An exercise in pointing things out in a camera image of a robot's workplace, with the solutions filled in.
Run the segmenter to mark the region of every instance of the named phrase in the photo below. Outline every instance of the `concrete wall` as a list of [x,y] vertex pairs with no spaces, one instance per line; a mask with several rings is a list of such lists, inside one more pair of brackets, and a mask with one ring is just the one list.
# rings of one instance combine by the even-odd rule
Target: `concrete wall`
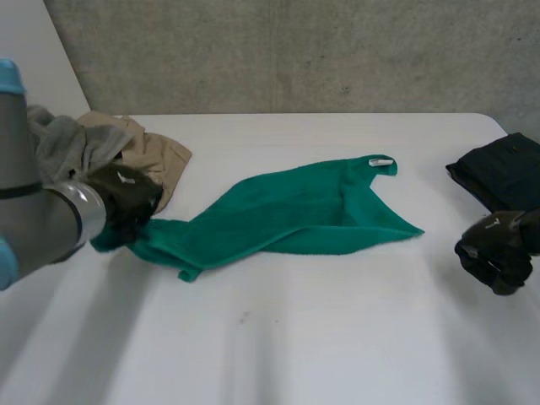
[[474,111],[540,133],[536,0],[46,0],[90,106]]

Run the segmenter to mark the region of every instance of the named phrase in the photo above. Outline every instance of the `white table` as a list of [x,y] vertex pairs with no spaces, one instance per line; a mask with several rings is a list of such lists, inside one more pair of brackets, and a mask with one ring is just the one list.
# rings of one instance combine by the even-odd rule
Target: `white table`
[[136,116],[193,152],[163,216],[237,181],[383,153],[373,189],[425,235],[349,256],[259,253],[193,284],[85,247],[0,294],[0,403],[540,402],[540,276],[507,298],[453,247],[486,210],[445,165],[505,135],[474,114]]

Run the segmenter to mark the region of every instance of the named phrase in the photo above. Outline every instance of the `gray cloth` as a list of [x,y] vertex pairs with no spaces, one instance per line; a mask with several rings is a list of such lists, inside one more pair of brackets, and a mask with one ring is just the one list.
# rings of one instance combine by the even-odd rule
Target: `gray cloth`
[[29,106],[27,114],[40,177],[46,184],[78,178],[111,162],[132,138],[112,125],[84,127],[69,116],[53,116],[40,105]]

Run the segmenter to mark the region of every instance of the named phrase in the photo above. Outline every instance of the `white tag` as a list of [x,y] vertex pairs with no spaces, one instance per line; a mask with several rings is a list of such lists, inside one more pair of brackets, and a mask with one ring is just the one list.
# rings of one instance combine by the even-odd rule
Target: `white tag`
[[370,166],[388,166],[394,163],[392,159],[370,159]]
[[135,184],[135,179],[128,179],[127,177],[124,177],[123,175],[121,175],[119,171],[117,171],[117,174],[118,174],[118,178],[120,179],[122,183]]

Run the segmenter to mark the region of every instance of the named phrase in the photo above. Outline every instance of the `green towel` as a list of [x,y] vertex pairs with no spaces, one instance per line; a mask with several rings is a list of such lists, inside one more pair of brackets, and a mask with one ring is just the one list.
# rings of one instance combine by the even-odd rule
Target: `green towel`
[[[394,176],[396,163],[372,167],[370,159],[392,158],[331,160],[243,180],[189,222],[152,219],[128,247],[191,282],[256,251],[343,255],[423,234],[370,189],[376,175]],[[106,229],[92,246],[110,251],[118,237]]]

